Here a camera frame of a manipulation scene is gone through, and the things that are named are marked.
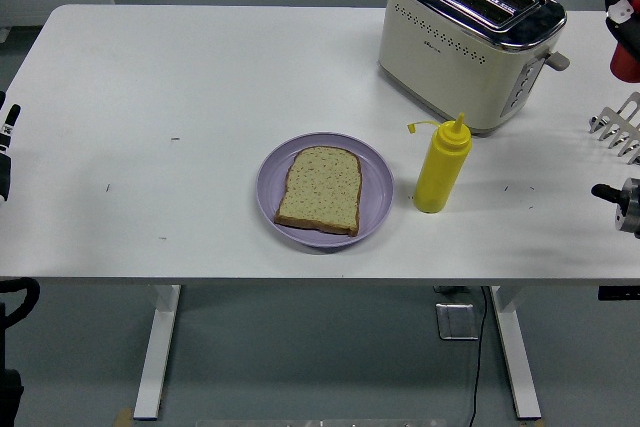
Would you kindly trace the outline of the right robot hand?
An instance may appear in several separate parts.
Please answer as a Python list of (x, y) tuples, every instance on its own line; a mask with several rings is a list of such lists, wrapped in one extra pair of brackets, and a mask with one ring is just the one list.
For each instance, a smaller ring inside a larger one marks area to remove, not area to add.
[(639, 61), (639, 13), (631, 0), (605, 0), (606, 26), (618, 44)]

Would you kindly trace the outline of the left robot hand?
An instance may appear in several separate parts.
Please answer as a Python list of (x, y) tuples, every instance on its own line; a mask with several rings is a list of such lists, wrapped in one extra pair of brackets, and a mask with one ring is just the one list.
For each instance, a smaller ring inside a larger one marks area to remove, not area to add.
[(1, 124), (1, 204), (4, 205), (9, 198), (11, 185), (11, 157), (7, 154), (11, 144), (13, 129), (19, 118), (21, 106), (13, 104), (9, 109), (6, 119)]

